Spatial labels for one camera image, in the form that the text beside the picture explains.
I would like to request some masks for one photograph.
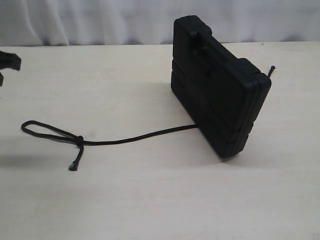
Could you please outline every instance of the white backdrop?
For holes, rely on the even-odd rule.
[[[0,46],[166,44],[193,14],[223,43],[320,41],[320,0],[0,0]]]

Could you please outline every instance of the black plastic case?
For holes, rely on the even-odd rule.
[[[175,20],[171,88],[221,158],[241,152],[271,87],[197,16]]]

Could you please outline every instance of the black cord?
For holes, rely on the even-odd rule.
[[[28,129],[27,127],[30,125],[36,125],[39,127],[43,127],[45,129],[49,129],[53,132],[56,132],[62,136],[58,135],[52,135],[52,134],[43,134],[43,133],[38,133],[35,131],[32,131]],[[173,127],[165,130],[160,130],[160,131],[155,131],[151,132],[145,135],[141,136],[136,136],[132,138],[127,138],[127,139],[122,139],[122,140],[116,140],[116,141],[86,141],[82,136],[76,136],[70,132],[61,130],[59,128],[56,128],[54,126],[38,122],[38,121],[26,121],[21,125],[21,129],[23,132],[32,135],[37,138],[43,138],[43,139],[50,139],[54,141],[60,141],[60,142],[65,142],[65,143],[70,143],[70,144],[75,144],[79,148],[79,153],[76,156],[76,159],[72,162],[72,164],[69,166],[69,171],[77,171],[79,161],[84,153],[85,146],[106,146],[106,145],[117,145],[117,144],[125,144],[125,143],[131,143],[135,141],[139,141],[142,139],[147,139],[163,134],[169,134],[169,133],[174,133],[178,131],[183,131],[183,130],[188,130],[188,129],[196,129],[198,126],[193,124],[193,125],[187,125],[187,126],[178,126],[178,127]]]
[[[269,78],[271,77],[271,75],[272,75],[272,73],[274,72],[275,69],[276,69],[275,66],[271,66],[270,71],[269,71],[269,73],[268,73],[268,77],[269,77]]]

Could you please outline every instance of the white table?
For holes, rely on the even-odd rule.
[[[319,240],[320,42],[225,45],[272,75],[243,152],[220,162],[170,88],[172,46],[0,47],[22,58],[0,88],[1,240]]]

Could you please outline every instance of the cord knot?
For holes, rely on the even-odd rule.
[[[80,148],[84,144],[84,137],[83,136],[77,136],[75,138],[75,144]]]

